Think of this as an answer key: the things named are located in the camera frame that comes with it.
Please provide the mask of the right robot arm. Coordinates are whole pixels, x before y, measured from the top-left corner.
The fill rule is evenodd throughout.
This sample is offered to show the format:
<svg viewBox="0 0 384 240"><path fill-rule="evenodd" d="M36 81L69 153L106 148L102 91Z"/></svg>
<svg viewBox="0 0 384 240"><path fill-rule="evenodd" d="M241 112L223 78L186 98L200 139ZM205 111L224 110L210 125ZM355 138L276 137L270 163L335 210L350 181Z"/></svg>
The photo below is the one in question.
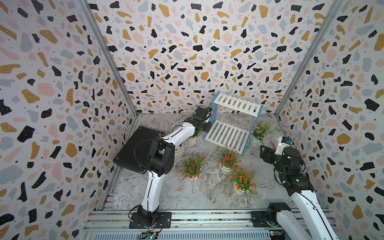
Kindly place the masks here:
<svg viewBox="0 0 384 240"><path fill-rule="evenodd" d="M268 224L282 227L292 240L338 240L339 236L324 214L314 187L301 172L299 151L285 147L278 154L272 148L260 146L260 158L274 166L274 171L278 172L277 176L273 173L275 180L293 199L307 227L302 227L285 203L269 204L266 216Z"/></svg>

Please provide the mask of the red flower pot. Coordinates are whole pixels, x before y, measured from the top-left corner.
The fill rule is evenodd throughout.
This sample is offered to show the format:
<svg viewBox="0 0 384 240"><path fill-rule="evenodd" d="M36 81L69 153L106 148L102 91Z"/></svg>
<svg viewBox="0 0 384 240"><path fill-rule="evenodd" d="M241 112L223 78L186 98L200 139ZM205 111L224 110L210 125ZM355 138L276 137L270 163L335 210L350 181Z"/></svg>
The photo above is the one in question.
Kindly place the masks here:
<svg viewBox="0 0 384 240"><path fill-rule="evenodd" d="M203 167L205 167L208 163L205 156L194 154L181 159L180 164L180 173L182 174L183 179L194 180L200 178L201 174L203 173Z"/></svg>
<svg viewBox="0 0 384 240"><path fill-rule="evenodd" d="M242 155L239 154L234 148L226 146L220 155L220 171L229 173L234 170L238 163L241 162Z"/></svg>

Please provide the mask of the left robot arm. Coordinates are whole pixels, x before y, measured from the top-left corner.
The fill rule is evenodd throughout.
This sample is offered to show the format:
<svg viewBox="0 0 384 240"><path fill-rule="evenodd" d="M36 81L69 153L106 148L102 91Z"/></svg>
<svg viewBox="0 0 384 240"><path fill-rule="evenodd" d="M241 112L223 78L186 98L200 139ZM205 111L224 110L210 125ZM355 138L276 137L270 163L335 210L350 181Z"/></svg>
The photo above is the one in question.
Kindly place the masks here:
<svg viewBox="0 0 384 240"><path fill-rule="evenodd" d="M147 227L157 222L162 186L174 166L176 148L188 138L196 137L200 131L208 133L212 127L211 116L211 107L198 106L181 125L164 137L155 136L153 129L139 127L129 139L132 159L149 174L144 199L137 207L137 214Z"/></svg>

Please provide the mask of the orange flower pot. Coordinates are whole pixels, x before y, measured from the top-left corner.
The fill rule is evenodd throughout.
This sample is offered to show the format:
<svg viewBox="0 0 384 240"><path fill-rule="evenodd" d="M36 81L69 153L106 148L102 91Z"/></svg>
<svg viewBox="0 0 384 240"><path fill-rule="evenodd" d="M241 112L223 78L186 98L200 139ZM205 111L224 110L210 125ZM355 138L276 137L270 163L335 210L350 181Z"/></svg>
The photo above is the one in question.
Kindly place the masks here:
<svg viewBox="0 0 384 240"><path fill-rule="evenodd" d="M231 171L231 180L235 184L235 188L242 194L255 194L257 184L253 181L256 174L240 167L234 167Z"/></svg>

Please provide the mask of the blue white two-tier rack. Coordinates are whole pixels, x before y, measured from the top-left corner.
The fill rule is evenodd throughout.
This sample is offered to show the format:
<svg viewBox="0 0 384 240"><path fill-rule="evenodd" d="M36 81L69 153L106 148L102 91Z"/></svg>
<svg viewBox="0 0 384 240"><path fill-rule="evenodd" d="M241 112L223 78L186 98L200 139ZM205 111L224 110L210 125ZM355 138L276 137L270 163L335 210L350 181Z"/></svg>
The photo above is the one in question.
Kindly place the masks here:
<svg viewBox="0 0 384 240"><path fill-rule="evenodd" d="M264 105L218 92L212 100L212 128L203 139L244 155Z"/></svg>

